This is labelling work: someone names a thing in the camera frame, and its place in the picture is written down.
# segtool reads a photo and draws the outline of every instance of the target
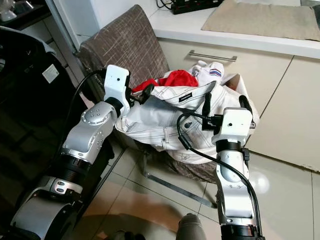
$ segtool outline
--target label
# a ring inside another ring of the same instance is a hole
[[[55,78],[59,75],[58,70],[56,69],[55,65],[51,64],[43,73],[42,75],[44,78],[48,81],[48,83],[51,83]]]
[[[179,103],[192,97],[192,92],[179,98]]]

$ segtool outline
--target white jacket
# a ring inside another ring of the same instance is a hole
[[[185,150],[178,140],[177,118],[183,112],[193,110],[201,114],[205,94],[211,92],[210,116],[223,114],[226,107],[240,107],[240,95],[248,98],[256,124],[259,115],[239,74],[222,75],[219,79],[206,82],[209,83],[199,87],[156,86],[151,93],[152,96],[143,105],[136,103],[128,115],[118,119],[115,128],[134,140],[152,145],[158,151],[167,151],[177,161],[187,164],[209,162],[210,160]],[[180,127],[195,149],[216,157],[216,146],[211,141],[213,132],[202,131],[201,119],[189,116],[181,121]]]

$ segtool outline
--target beige towel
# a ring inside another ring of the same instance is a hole
[[[315,12],[309,6],[264,5],[224,0],[206,20],[202,30],[320,42]]]

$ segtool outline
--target black label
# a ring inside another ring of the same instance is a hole
[[[192,92],[179,98],[179,103],[192,97]]]

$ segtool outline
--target white countertop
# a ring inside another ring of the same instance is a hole
[[[255,49],[320,59],[320,42],[228,32],[204,31],[204,25],[215,8],[173,15],[158,9],[149,17],[158,38]]]

